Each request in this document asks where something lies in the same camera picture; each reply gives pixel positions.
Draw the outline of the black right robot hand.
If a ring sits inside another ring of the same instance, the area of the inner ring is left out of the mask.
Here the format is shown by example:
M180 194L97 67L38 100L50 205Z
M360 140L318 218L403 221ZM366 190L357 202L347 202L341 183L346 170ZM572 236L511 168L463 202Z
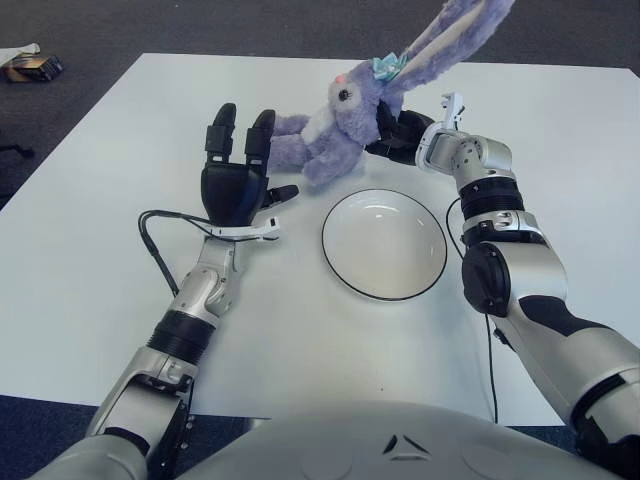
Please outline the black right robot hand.
M415 166L418 145L434 120L411 110L401 110L395 117L389 106L381 101L376 121L379 139L366 145L365 151L399 164Z

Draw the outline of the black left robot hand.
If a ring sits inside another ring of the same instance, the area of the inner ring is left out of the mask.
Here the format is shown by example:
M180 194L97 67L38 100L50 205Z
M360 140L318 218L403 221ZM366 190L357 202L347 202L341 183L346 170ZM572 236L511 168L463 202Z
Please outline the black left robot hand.
M201 172L201 199L209 221L218 227L246 227L256 213L299 194L295 185L271 188L267 167L275 112L264 110L248 129L243 164L233 163L236 105L225 103L207 126L206 161Z

